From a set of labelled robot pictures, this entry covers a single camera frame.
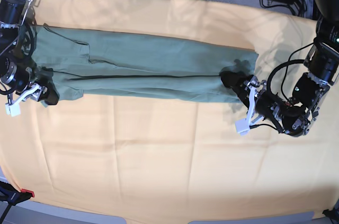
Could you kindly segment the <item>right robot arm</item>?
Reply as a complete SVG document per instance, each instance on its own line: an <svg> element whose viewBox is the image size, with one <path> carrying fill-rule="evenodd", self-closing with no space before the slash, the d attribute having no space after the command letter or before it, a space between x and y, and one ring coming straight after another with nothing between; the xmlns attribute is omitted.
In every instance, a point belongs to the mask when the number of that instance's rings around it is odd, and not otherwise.
<svg viewBox="0 0 339 224"><path fill-rule="evenodd" d="M50 76L32 60L37 37L27 19L33 0L1 0L1 95L8 106L33 99L56 105L59 95Z"/></svg>

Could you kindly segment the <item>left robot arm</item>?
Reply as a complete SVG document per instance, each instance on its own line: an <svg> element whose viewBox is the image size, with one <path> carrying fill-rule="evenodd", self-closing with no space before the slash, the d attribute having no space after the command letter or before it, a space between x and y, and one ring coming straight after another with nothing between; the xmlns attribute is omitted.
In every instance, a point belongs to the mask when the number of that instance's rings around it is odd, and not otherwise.
<svg viewBox="0 0 339 224"><path fill-rule="evenodd" d="M254 75L224 71L221 81L247 107L247 116L235 123L240 135L259 127L259 121L269 120L278 133L298 137L309 132L318 117L323 98L337 80L338 70L338 0L314 0L320 16L316 36L305 59L295 59L278 65L267 80ZM271 90L272 79L281 69L303 64L307 71L297 81L290 98L280 98Z"/></svg>

